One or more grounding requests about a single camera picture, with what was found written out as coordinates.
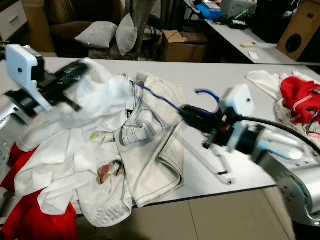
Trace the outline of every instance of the drawer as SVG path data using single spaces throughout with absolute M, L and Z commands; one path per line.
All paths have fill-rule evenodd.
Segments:
M 3 41 L 10 38 L 27 22 L 27 17 L 21 1 L 17 1 L 0 12 L 0 35 Z

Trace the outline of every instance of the red cloth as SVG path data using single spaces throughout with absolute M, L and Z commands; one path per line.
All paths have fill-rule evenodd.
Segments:
M 34 151 L 23 152 L 13 146 L 9 161 L 13 167 L 0 187 L 15 191 L 15 176 L 28 162 Z M 5 240 L 77 240 L 77 213 L 69 203 L 64 215 L 44 214 L 38 204 L 42 190 L 24 196 L 5 222 L 2 232 Z
M 291 110 L 293 123 L 307 124 L 314 118 L 320 120 L 320 85 L 291 76 L 282 82 L 281 93 L 283 106 Z

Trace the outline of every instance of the clothing pile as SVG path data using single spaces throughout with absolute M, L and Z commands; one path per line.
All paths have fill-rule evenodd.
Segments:
M 183 145 L 177 137 L 182 118 L 136 83 L 177 106 L 185 99 L 181 86 L 151 74 L 138 72 L 134 81 L 126 74 L 112 76 L 93 60 L 82 61 L 90 71 L 66 93 L 82 110 L 62 103 L 35 118 L 16 141 L 13 168 L 1 186 L 22 196 L 22 204 L 32 196 L 30 208 L 54 224 L 57 216 L 74 222 L 72 205 L 78 203 L 92 225 L 109 227 L 131 214 L 133 201 L 143 207 L 183 182 Z M 2 232 L 17 237 L 18 225 L 6 223 Z M 59 239 L 73 239 L 64 236 Z
M 298 71 L 292 76 L 252 71 L 246 78 L 277 100 L 280 121 L 320 147 L 320 83 Z

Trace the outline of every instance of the brown chair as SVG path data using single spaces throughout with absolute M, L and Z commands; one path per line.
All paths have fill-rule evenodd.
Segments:
M 137 61 L 141 52 L 145 28 L 154 4 L 155 0 L 126 0 L 126 14 L 131 14 L 134 26 L 137 28 L 136 42 L 130 52 L 121 56 L 117 43 L 114 41 L 107 49 L 90 49 L 89 57 L 92 59 Z
M 93 22 L 117 26 L 124 16 L 121 0 L 44 0 L 44 10 L 58 57 L 85 58 L 89 48 L 75 40 Z

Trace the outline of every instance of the black cable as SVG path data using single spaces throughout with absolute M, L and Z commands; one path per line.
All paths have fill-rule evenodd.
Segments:
M 249 122 L 266 124 L 266 125 L 270 125 L 270 126 L 278 128 L 278 129 L 284 130 L 284 131 L 294 135 L 295 137 L 299 138 L 300 140 L 304 141 L 306 144 L 308 144 L 310 147 L 312 147 L 312 149 L 315 150 L 318 153 L 318 155 L 320 156 L 320 149 L 317 147 L 317 145 L 315 145 L 312 141 L 310 141 L 305 136 L 301 135 L 297 131 L 295 131 L 285 125 L 282 125 L 277 122 L 261 119 L 261 118 L 250 117 L 250 116 L 242 116 L 241 119 L 242 119 L 242 121 L 249 121 Z

